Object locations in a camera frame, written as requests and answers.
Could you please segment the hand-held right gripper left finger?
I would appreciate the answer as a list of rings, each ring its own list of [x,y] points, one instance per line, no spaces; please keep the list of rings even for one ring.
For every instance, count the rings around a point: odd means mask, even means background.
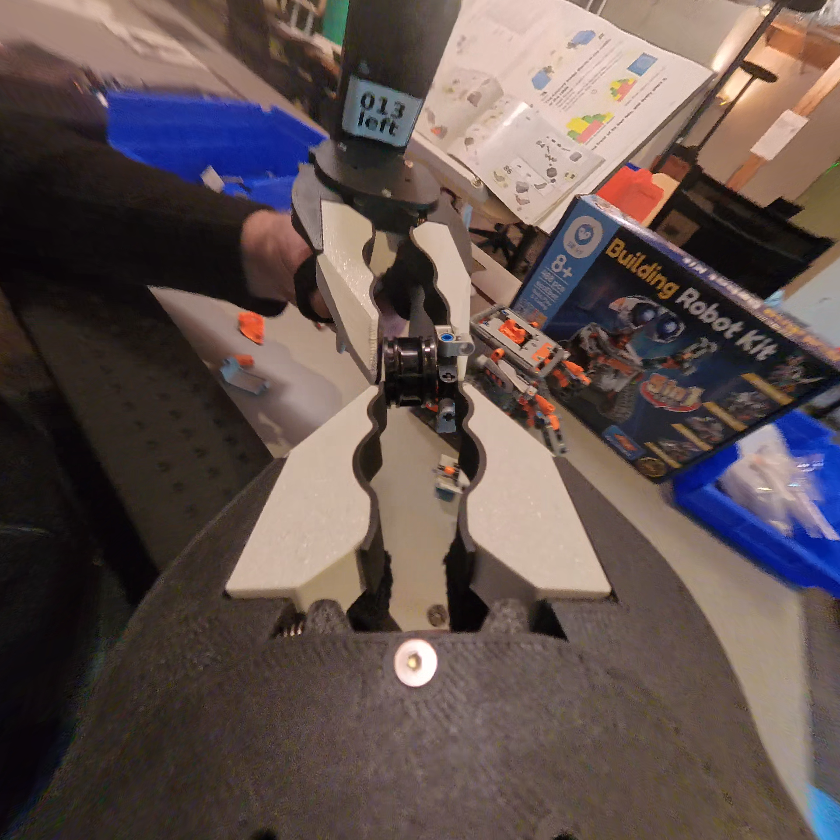
[[[348,610],[385,576],[379,505],[386,424],[371,385],[294,447],[250,533],[225,591],[233,599],[287,598],[306,612],[320,600]]]

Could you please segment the grey toy connector piece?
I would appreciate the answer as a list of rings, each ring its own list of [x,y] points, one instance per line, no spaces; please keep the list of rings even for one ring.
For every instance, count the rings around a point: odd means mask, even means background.
[[[461,387],[474,350],[469,331],[457,332],[449,325],[435,327],[434,384],[430,386],[427,407],[434,409],[438,434],[456,434],[459,430]]]

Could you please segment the person's left forearm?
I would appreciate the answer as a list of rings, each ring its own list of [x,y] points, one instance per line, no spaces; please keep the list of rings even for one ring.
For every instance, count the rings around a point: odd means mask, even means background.
[[[68,88],[2,76],[2,280],[101,279],[280,314],[249,293],[240,249],[247,217],[274,210],[132,160],[106,134]]]

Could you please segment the blue storage bin with bags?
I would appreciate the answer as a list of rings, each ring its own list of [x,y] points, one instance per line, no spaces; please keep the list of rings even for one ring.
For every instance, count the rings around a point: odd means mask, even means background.
[[[818,448],[829,445],[826,515],[839,529],[839,448],[831,429],[801,412],[787,413],[776,423],[757,428],[673,478],[675,504],[781,579],[800,587],[823,590],[837,599],[839,541],[809,538],[802,530],[796,530],[794,537],[787,539],[732,502],[718,486],[721,474],[738,456],[737,444],[767,426],[777,426],[797,451],[806,445]]]

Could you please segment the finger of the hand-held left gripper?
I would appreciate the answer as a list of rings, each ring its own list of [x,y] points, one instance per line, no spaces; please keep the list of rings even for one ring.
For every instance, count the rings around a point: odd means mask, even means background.
[[[337,345],[350,354],[367,382],[382,373],[382,313],[375,302],[375,275],[366,255],[375,241],[369,219],[351,206],[321,200],[322,248],[317,282],[328,305]]]
[[[415,268],[417,286],[411,292],[410,335],[433,337],[436,327],[448,327],[457,343],[467,342],[468,349],[460,350],[455,362],[457,383],[461,384],[474,350],[467,267],[444,224],[423,222],[412,230],[410,240],[420,254]]]

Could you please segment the grey block assembly orange pins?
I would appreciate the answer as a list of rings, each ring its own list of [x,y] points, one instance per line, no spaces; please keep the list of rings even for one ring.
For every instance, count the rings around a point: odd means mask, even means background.
[[[470,478],[457,458],[450,455],[441,454],[433,473],[435,494],[443,501],[453,501],[461,496],[470,484]]]

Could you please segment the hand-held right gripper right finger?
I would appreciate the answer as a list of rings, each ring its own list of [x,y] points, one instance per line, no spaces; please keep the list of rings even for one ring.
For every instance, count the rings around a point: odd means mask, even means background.
[[[458,511],[472,572],[487,606],[516,600],[605,599],[612,587],[559,471],[559,460],[472,384],[459,464],[469,485]]]

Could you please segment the person's left hand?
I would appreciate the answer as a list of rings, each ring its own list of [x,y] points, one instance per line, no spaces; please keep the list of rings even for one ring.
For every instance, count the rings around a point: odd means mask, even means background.
[[[254,298],[292,304],[313,321],[331,320],[318,288],[316,256],[291,216],[265,209],[252,213],[242,227],[240,249]]]

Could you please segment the small grey panel orange pin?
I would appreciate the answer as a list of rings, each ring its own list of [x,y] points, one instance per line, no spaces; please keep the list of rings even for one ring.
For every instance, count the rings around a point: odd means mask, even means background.
[[[227,385],[253,396],[266,393],[270,383],[256,373],[256,362],[252,355],[236,353],[225,357],[219,365],[219,374]]]

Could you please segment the red plastic container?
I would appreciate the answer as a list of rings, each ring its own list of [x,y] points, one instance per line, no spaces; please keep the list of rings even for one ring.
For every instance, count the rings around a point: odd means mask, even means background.
[[[665,198],[665,189],[647,170],[625,164],[596,193],[622,214],[643,223]]]

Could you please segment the black toy wheel hub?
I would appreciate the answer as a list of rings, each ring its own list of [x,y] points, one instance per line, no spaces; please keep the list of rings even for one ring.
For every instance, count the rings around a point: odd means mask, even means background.
[[[388,407],[424,406],[438,401],[436,339],[384,339],[381,362],[381,381]]]

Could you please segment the open instruction booklet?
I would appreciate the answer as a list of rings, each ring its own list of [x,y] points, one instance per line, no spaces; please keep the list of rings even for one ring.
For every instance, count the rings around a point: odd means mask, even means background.
[[[604,162],[534,107],[505,94],[498,79],[475,70],[453,68],[433,82],[418,128],[530,225]]]

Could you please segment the person's torso in black jacket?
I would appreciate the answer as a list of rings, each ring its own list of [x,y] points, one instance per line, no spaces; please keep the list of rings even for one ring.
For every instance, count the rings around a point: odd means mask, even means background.
[[[3,835],[49,784],[88,705],[104,648],[101,560],[51,438],[2,394]]]

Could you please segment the dark blue robot kit box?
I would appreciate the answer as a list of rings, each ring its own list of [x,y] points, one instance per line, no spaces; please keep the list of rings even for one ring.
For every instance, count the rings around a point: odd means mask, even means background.
[[[598,196],[577,196],[513,310],[588,378],[553,392],[672,479],[838,383],[838,349]]]

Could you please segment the clear plastic bags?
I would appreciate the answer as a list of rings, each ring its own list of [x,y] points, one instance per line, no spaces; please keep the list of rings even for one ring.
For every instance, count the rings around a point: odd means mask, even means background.
[[[829,445],[797,451],[777,426],[767,426],[744,438],[737,450],[717,483],[732,502],[787,539],[802,530],[809,538],[839,540],[826,515]]]

